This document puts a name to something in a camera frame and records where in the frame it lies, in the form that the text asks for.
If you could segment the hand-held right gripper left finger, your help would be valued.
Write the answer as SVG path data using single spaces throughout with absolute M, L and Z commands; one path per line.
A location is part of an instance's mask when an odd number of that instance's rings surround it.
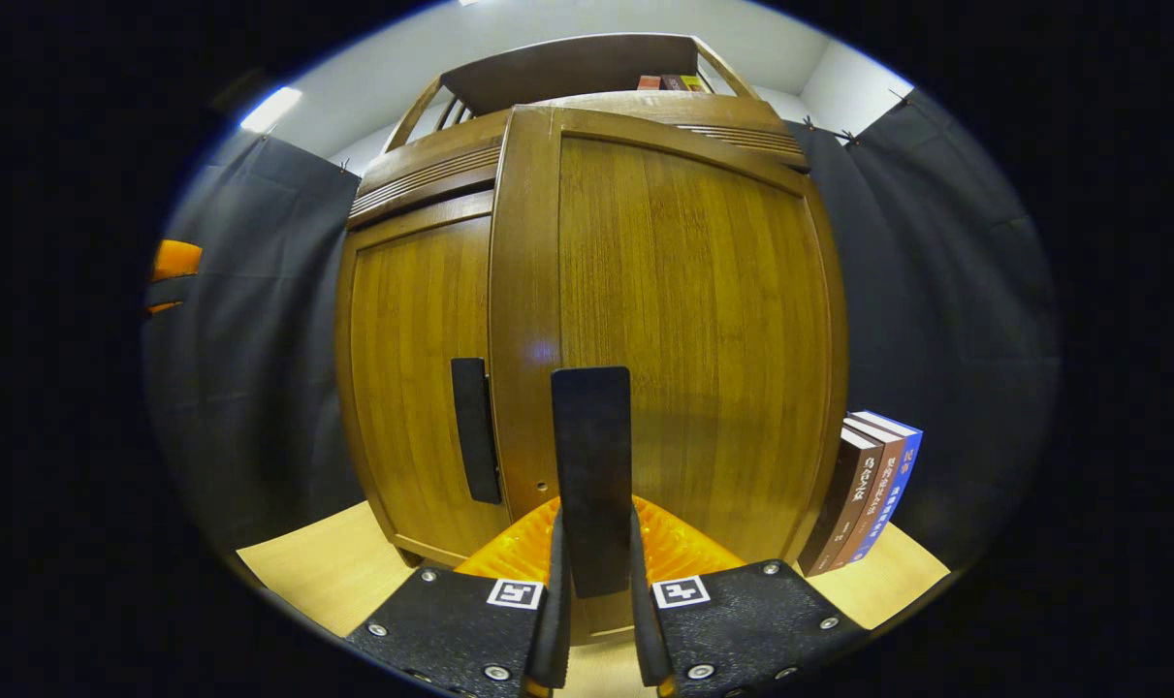
M 453 570 L 418 567 L 344 642 L 453 697 L 551 697 L 567 682 L 569 562 L 560 500 Z

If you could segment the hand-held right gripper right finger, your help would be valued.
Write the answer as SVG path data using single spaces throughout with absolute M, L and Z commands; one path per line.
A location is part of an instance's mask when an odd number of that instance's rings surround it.
M 640 496 L 630 565 L 640 673 L 661 697 L 777 697 L 869 637 L 784 560 L 742 561 Z

